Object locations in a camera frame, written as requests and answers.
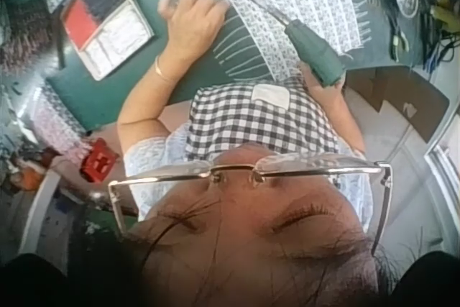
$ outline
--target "black hair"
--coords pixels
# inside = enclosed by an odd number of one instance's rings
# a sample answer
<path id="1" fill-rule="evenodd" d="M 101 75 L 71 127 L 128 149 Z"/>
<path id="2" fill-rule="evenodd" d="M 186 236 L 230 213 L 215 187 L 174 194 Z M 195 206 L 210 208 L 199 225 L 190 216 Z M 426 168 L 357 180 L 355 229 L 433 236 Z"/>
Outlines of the black hair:
<path id="1" fill-rule="evenodd" d="M 151 306 L 145 293 L 147 290 L 149 293 L 155 290 L 144 286 L 142 266 L 149 253 L 155 250 L 155 244 L 162 235 L 175 225 L 171 223 L 154 242 L 147 244 L 133 239 L 122 239 L 111 229 L 100 229 L 87 234 L 86 223 L 80 222 L 74 228 L 69 246 L 68 279 L 71 285 L 87 306 L 100 306 L 101 303 L 105 306 Z M 322 272 L 316 287 L 305 287 L 312 291 L 303 299 L 301 306 L 321 306 L 318 300 L 325 286 L 322 283 L 328 280 L 329 272 L 334 274 L 353 255 L 358 254 L 361 248 L 366 247 L 369 248 L 364 242 L 355 244 L 355 252 L 342 256 L 331 255 L 324 260 L 328 272 Z M 328 301 L 327 306 L 387 306 L 398 277 L 392 273 L 395 269 L 384 257 L 376 258 L 375 263 L 378 287 L 368 277 L 358 273 L 356 277 L 339 284 L 334 293 L 337 298 Z"/>

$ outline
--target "black and white checkered apron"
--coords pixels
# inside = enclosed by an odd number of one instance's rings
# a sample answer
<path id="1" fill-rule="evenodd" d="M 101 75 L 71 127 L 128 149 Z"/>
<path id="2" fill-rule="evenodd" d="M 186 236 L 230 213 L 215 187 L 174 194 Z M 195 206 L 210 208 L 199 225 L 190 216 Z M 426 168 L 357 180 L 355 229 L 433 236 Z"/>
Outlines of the black and white checkered apron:
<path id="1" fill-rule="evenodd" d="M 297 78 L 271 84 L 290 94 L 286 110 L 267 101 L 252 101 L 258 83 L 239 83 L 200 89 L 190 111 L 187 160 L 211 160 L 244 143 L 255 142 L 284 154 L 338 153 L 338 137 L 323 109 Z"/>

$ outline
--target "eyeglasses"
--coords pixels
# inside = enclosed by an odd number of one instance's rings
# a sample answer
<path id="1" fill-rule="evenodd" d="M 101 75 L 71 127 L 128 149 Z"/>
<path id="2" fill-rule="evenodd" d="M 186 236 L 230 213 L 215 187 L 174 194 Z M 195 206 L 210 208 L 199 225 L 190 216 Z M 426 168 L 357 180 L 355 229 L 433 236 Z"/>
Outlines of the eyeglasses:
<path id="1" fill-rule="evenodd" d="M 217 183 L 222 177 L 222 172 L 227 170 L 251 170 L 252 179 L 256 183 L 263 183 L 268 178 L 279 177 L 384 173 L 381 180 L 381 184 L 384 187 L 382 213 L 380 214 L 374 244 L 372 245 L 372 254 L 375 253 L 385 230 L 390 211 L 392 168 L 385 162 L 369 162 L 356 157 L 336 154 L 312 156 L 306 153 L 293 153 L 274 155 L 262 158 L 255 165 L 214 165 L 207 161 L 195 161 L 151 170 L 132 176 L 124 181 L 111 181 L 109 183 L 109 195 L 121 234 L 126 234 L 127 227 L 121 211 L 121 194 L 116 190 L 117 187 L 202 179 L 211 179 L 211 182 Z"/>

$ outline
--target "woman's right hand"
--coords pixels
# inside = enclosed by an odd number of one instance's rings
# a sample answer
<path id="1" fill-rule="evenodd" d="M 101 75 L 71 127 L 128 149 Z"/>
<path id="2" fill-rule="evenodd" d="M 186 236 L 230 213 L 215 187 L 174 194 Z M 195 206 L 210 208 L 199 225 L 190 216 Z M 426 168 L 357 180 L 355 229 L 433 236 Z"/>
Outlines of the woman's right hand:
<path id="1" fill-rule="evenodd" d="M 345 75 L 335 86 L 324 88 L 314 76 L 309 65 L 300 62 L 299 68 L 311 97 L 313 97 L 325 111 L 335 107 L 342 99 L 342 88 L 345 84 Z"/>
<path id="2" fill-rule="evenodd" d="M 224 25 L 227 0 L 160 0 L 158 12 L 167 22 L 165 49 L 178 63 L 193 64 L 206 53 Z"/>

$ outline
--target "glasses frame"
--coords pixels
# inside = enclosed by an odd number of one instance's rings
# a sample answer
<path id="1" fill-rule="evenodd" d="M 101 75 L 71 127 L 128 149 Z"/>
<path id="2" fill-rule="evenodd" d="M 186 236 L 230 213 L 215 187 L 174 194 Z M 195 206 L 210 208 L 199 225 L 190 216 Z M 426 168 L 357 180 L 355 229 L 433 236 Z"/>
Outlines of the glasses frame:
<path id="1" fill-rule="evenodd" d="M 111 181 L 109 183 L 109 196 L 116 224 L 119 228 L 121 235 L 127 233 L 127 227 L 124 222 L 124 215 L 120 205 L 120 194 L 117 193 L 116 187 L 126 185 L 144 185 L 148 183 L 164 183 L 164 182 L 179 182 L 189 180 L 199 180 L 210 178 L 212 182 L 217 183 L 220 180 L 219 174 L 223 171 L 229 170 L 250 170 L 253 174 L 254 181 L 258 183 L 265 182 L 266 178 L 291 178 L 298 176 L 314 176 L 314 175 L 342 175 L 342 174 L 379 174 L 384 173 L 384 176 L 380 183 L 384 187 L 382 211 L 377 226 L 377 231 L 372 245 L 371 253 L 374 255 L 377 250 L 377 246 L 380 243 L 382 235 L 385 231 L 385 227 L 388 221 L 388 215 L 390 213 L 390 204 L 392 199 L 392 187 L 393 187 L 393 171 L 390 164 L 386 162 L 369 162 L 363 161 L 367 165 L 362 167 L 352 168 L 315 168 L 308 170 L 292 170 L 292 171 L 274 171 L 274 172 L 260 172 L 256 169 L 256 165 L 214 165 L 205 173 L 197 173 L 190 175 L 176 175 L 176 176 L 152 176 L 148 178 L 132 178 L 123 181 Z"/>

